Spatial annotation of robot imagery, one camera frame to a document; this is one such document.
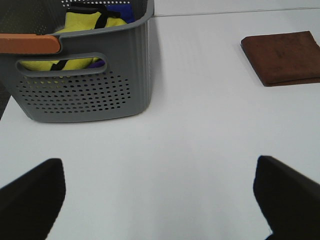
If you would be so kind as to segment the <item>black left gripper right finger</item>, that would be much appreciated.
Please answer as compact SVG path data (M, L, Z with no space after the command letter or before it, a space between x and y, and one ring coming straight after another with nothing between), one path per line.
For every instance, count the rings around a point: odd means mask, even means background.
M320 185L278 159L257 160L253 194L266 219L269 240L320 238Z

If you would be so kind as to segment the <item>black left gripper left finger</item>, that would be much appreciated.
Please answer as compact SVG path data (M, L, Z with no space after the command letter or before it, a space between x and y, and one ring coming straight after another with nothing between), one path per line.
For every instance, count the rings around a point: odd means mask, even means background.
M48 159L0 189L0 238L45 240L66 196L63 162Z

